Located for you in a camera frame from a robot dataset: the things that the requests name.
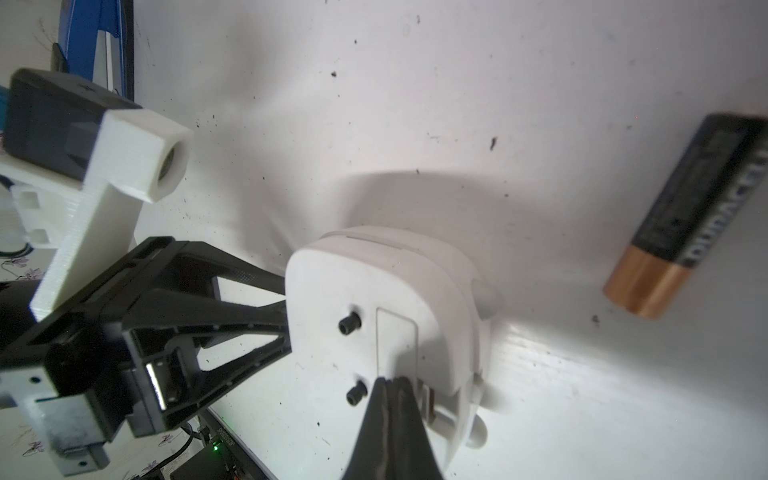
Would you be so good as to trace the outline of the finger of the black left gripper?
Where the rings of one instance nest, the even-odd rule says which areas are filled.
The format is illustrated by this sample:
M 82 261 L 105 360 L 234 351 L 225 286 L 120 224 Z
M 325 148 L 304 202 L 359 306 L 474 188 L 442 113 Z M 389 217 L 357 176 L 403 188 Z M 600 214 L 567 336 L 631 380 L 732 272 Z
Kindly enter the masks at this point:
M 123 295 L 122 340 L 131 420 L 188 420 L 291 350 L 284 302 L 172 289 Z
M 282 276 L 263 270 L 205 242 L 186 242 L 179 251 L 182 289 L 188 293 L 219 299 L 216 278 L 223 278 L 275 294 L 285 294 Z

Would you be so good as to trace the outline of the black AA battery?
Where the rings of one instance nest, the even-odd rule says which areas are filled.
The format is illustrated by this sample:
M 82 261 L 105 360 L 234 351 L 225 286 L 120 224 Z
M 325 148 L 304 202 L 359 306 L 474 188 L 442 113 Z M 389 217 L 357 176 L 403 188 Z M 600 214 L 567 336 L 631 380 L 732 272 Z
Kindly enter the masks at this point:
M 605 296 L 659 318 L 766 176 L 766 118 L 706 116 L 606 281 Z

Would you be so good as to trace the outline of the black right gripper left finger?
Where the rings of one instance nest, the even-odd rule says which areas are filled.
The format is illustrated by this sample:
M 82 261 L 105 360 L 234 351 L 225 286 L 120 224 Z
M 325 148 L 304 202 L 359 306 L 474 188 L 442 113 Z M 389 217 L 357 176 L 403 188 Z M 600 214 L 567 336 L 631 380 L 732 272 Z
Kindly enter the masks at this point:
M 391 381 L 377 378 L 343 479 L 393 479 Z

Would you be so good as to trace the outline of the white square alarm clock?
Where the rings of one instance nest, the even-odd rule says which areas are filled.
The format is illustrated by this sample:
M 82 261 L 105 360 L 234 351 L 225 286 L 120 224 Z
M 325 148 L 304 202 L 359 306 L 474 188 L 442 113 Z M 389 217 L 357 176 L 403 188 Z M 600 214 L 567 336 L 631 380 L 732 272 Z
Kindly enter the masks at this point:
M 378 378 L 413 388 L 437 464 L 488 430 L 479 408 L 501 297 L 441 240 L 360 226 L 297 250 L 285 273 L 292 355 L 310 402 L 350 434 Z

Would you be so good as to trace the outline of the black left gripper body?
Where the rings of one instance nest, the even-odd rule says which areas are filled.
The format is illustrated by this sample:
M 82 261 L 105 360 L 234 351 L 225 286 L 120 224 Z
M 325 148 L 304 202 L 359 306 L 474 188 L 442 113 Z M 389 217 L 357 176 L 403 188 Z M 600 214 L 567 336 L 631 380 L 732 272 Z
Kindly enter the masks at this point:
M 122 426 L 178 428 L 216 398 L 198 363 L 214 331 L 216 250 L 152 237 L 1 354 L 1 384 L 65 476 L 108 465 Z

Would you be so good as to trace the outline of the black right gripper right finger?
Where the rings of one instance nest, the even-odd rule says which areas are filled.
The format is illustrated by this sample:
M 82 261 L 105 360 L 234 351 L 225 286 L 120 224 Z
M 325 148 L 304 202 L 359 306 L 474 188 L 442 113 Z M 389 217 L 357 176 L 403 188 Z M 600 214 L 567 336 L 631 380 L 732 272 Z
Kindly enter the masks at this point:
M 387 478 L 442 479 L 410 381 L 389 380 L 387 400 Z

